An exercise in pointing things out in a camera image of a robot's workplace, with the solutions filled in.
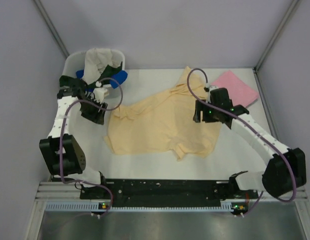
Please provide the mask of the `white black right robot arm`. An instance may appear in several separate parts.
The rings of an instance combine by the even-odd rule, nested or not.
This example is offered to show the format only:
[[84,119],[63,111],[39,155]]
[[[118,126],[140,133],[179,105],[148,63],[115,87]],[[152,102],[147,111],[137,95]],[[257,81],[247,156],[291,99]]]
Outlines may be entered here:
[[205,87],[208,99],[196,99],[193,121],[225,124],[237,133],[264,161],[261,171],[244,170],[229,177],[228,192],[240,198],[247,190],[264,191],[274,198],[296,193],[307,182],[306,156],[264,130],[242,105],[233,105],[226,88]]

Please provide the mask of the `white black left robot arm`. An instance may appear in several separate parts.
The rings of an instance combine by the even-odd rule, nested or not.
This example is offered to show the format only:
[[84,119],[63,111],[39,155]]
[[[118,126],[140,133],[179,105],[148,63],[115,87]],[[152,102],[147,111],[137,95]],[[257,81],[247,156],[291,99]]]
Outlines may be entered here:
[[78,116],[98,125],[105,123],[108,91],[99,87],[93,91],[80,79],[62,75],[57,93],[57,113],[47,138],[41,139],[39,149],[51,175],[93,183],[91,192],[104,198],[109,191],[105,177],[87,165],[86,155],[75,139]]

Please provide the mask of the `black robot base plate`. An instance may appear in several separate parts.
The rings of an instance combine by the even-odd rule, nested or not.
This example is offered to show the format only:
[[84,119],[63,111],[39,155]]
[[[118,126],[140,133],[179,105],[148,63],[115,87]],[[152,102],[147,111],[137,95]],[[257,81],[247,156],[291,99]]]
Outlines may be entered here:
[[255,200],[253,190],[232,189],[227,180],[108,178],[114,207],[217,207],[221,201]]

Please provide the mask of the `cream yellow t shirt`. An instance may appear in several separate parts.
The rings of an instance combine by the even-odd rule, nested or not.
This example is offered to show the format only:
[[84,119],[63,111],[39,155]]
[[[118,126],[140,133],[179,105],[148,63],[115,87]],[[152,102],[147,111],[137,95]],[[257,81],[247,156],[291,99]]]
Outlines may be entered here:
[[207,157],[222,124],[193,121],[194,95],[206,98],[204,82],[186,67],[174,87],[112,111],[105,143],[116,155],[173,151],[178,160],[186,154]]

